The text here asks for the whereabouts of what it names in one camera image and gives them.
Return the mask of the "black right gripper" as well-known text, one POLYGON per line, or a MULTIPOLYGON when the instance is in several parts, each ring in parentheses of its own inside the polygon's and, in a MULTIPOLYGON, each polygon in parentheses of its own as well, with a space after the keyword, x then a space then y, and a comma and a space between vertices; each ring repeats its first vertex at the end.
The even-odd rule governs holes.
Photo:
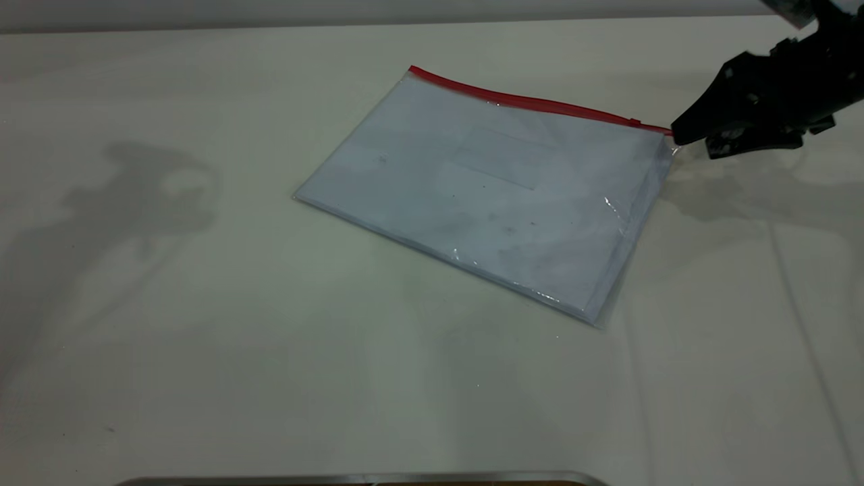
POLYGON ((862 101, 861 1, 768 1, 766 7, 803 38, 787 38, 769 56, 744 52, 729 59, 691 107, 672 122, 679 145, 705 141, 710 159, 767 150, 796 150, 805 132, 836 125, 834 114, 862 101), (780 93, 793 128, 769 126, 761 98, 772 59, 780 68, 780 93))

